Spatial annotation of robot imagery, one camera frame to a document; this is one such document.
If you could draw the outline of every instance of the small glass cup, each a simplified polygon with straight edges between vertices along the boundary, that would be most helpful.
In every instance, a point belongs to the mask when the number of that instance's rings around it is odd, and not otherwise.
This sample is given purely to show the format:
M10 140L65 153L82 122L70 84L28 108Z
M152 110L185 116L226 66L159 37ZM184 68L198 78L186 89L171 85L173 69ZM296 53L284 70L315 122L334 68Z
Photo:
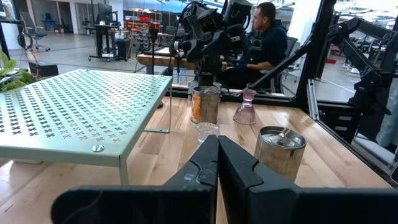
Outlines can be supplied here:
M220 128L217 124L202 122L197 124L199 146L206 140L209 135L220 134Z

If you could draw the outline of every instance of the stainless steel can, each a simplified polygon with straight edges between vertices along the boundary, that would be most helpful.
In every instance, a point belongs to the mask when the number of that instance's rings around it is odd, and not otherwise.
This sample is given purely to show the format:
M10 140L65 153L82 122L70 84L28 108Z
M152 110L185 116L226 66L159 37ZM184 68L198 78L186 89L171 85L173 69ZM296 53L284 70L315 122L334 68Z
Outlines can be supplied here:
M286 179L294 182L307 142L291 129L267 126L260 130L254 157Z
M216 124L220 90L215 86L197 86L193 89L191 121Z

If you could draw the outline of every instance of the wooden table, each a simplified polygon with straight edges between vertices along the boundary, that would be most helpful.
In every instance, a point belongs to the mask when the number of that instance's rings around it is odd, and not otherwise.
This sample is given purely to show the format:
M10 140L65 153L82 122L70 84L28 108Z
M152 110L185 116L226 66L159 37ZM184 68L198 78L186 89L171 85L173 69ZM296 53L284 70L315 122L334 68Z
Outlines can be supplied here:
M156 50L155 52L168 54L169 53L169 48L168 47L164 47L164 48L162 48L160 50ZM155 55L155 65L156 66L168 67L169 66L169 60L170 60L170 57L168 57L168 56ZM152 74L152 55L140 54L137 57L137 61L140 64L146 66L147 74ZM180 68L189 68L189 69L195 69L196 68L196 65L194 63L188 62L186 58L183 58L183 59L179 60L179 66L180 66ZM174 59L174 57L172 57L172 60L171 60L171 63L170 63L170 67L172 67L172 68L177 67L177 59ZM227 63L223 62L222 70L226 70L226 67L227 67Z
M169 98L165 97L163 102L165 106L154 113L148 126L168 125ZM300 109L255 105L257 123L245 126L232 120L238 105L221 103L220 131L250 153L254 152L257 134L264 126L287 126L305 136L307 147L295 181L299 186L391 187ZM127 158L130 184L161 185L188 161L198 144L190 113L187 99L173 98L171 133L141 135ZM54 199L71 187L88 184L119 184L118 169L0 160L1 223L49 223ZM226 223L221 194L217 220Z

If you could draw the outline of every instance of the black jacket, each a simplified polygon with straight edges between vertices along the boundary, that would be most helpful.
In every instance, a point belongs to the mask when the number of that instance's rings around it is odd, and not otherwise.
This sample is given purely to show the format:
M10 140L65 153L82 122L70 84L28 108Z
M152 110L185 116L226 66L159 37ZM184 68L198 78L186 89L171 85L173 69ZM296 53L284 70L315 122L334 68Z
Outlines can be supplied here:
M273 66L280 64L286 57L287 34L285 27L282 26L280 20L274 20L271 27L261 35L262 46L261 51L256 53L245 52L242 60L249 61L253 58L254 63L269 62Z

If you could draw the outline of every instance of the man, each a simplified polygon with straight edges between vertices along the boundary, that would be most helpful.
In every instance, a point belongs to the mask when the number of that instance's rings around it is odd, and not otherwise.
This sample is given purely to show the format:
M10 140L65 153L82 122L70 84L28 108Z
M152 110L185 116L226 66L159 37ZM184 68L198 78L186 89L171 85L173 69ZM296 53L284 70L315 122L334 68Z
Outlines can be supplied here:
M285 59L287 48L286 29L280 20L275 20L276 8L271 2L264 2L257 6L252 20L253 29L261 33L261 51L255 55L250 52L243 53L237 67L223 71L218 76L218 81L228 88L244 89L247 83L254 83L263 74L260 70L272 70Z

